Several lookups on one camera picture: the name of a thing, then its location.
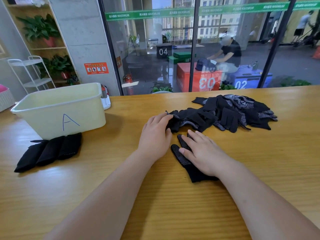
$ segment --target pink cushion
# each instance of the pink cushion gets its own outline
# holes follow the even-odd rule
[[[0,92],[4,92],[4,91],[7,91],[8,88],[6,88],[4,85],[1,85],[0,84]]]

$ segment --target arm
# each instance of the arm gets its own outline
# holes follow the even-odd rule
[[[210,56],[208,57],[207,59],[208,60],[214,60],[216,59],[217,57],[219,57],[220,55],[222,55],[223,51],[222,50],[219,50],[217,53],[215,53],[213,56]]]
[[[316,240],[320,230],[300,211],[200,132],[183,136],[193,153],[179,151],[200,171],[218,177],[232,196],[253,240]]]
[[[166,113],[151,117],[138,149],[44,239],[120,239],[144,177],[169,148],[172,133],[166,125],[172,117]]]
[[[226,62],[227,60],[229,60],[233,56],[233,54],[234,53],[229,52],[223,58],[215,59],[215,61],[218,62],[218,63]]]

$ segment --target fire extinguisher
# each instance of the fire extinguisher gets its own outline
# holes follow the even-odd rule
[[[132,83],[132,75],[129,73],[125,76],[123,76],[123,82],[124,83]],[[133,95],[134,94],[134,88],[132,86],[127,87],[127,92],[128,95]]]

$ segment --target folded black glove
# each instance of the folded black glove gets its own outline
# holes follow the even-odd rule
[[[31,141],[31,142],[41,142],[39,144],[31,145],[27,149],[27,151],[20,158],[15,173],[23,173],[35,167],[40,155],[45,149],[48,140],[39,140],[39,141]]]
[[[192,152],[191,148],[182,139],[181,134],[178,134],[178,140],[180,142],[180,145],[184,149],[187,149]],[[195,183],[195,182],[199,182],[202,180],[213,180],[213,181],[219,180],[217,177],[208,176],[208,175],[205,175],[203,172],[201,172],[196,166],[194,166],[192,164],[192,162],[190,162],[184,155],[182,155],[179,152],[178,145],[176,145],[176,144],[171,145],[171,150],[172,150],[174,156],[176,157],[176,159],[178,160],[178,162],[182,165],[182,167],[184,167],[186,169],[186,171],[189,174],[189,177],[191,179],[191,182]]]
[[[58,160],[65,160],[76,155],[81,146],[81,138],[81,133],[66,136],[63,140]]]
[[[36,165],[45,166],[53,163],[58,158],[64,138],[65,136],[60,136],[51,139],[43,150]]]

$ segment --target pile of gloves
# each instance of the pile of gloves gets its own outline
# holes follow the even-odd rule
[[[81,146],[82,134],[60,136],[51,140],[32,140],[31,145],[20,158],[15,173],[23,173],[35,166],[45,166],[55,160],[65,160],[76,155]]]
[[[166,111],[173,115],[167,128],[178,132],[180,127],[191,125],[195,130],[203,132],[214,125],[222,131],[235,133],[238,126],[250,131],[246,125],[271,130],[268,122],[278,121],[268,106],[247,96],[227,94],[209,98],[196,97],[192,102],[203,106],[170,113]]]

